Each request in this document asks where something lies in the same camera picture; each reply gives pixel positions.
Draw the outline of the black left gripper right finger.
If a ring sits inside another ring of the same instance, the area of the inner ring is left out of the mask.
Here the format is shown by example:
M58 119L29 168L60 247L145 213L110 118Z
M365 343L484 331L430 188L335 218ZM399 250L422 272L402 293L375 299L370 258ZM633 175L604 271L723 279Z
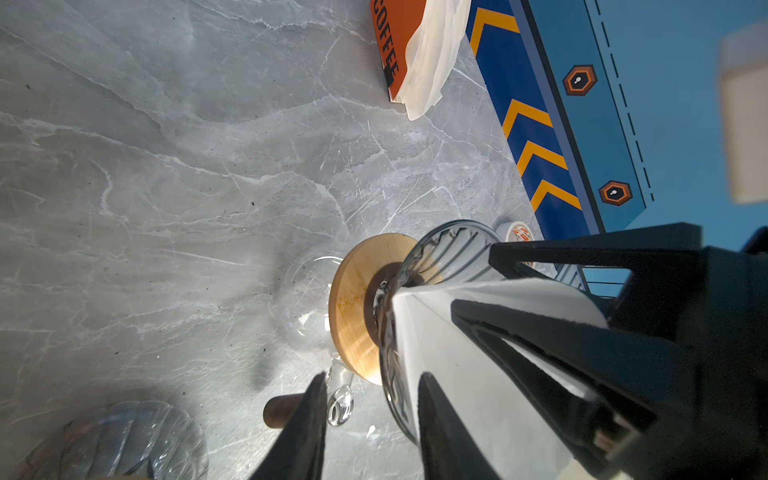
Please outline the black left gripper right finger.
M499 479L429 372L418 384L418 420L426 479Z

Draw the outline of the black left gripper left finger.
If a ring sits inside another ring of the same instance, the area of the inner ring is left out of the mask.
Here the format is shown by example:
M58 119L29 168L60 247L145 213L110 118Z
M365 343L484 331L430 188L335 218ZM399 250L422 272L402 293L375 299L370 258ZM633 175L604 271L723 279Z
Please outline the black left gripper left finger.
M324 465L326 373L313 377L304 393L270 399L265 424L281 433L251 479L321 479Z

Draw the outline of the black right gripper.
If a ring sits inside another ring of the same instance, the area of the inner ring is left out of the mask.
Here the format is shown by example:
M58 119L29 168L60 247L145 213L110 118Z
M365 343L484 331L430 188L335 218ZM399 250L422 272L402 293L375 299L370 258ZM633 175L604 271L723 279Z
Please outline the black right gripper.
M597 479L767 475L767 232L738 252L673 223L496 243L508 279L527 262L621 268L597 300L605 329L456 300L453 323L523 392Z

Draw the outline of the ribbed glass coffee server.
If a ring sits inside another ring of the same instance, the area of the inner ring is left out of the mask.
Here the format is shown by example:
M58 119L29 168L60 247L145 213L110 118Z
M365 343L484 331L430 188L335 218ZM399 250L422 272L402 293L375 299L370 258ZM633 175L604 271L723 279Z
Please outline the ribbed glass coffee server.
M185 410L157 400L94 410L35 447L14 479L205 479L201 426Z

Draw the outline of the grey ribbed glass dripper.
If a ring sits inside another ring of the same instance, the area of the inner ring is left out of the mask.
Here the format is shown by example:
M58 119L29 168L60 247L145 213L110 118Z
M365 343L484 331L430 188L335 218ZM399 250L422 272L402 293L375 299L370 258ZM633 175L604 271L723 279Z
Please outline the grey ribbed glass dripper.
M489 264L490 246L501 237L473 220L454 220L427 233L401 262L384 269L372 281L373 321L378 332L379 363L387 405L398 427L417 442L417 418L410 399L405 367L397 352L396 327L402 323L391 306L394 294L406 287L500 280Z

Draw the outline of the orange coffee filter pack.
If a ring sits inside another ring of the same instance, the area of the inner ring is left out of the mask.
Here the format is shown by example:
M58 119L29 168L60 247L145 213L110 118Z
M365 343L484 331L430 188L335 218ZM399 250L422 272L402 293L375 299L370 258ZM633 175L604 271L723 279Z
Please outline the orange coffee filter pack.
M414 121L442 98L471 2L372 0L369 7L389 99Z

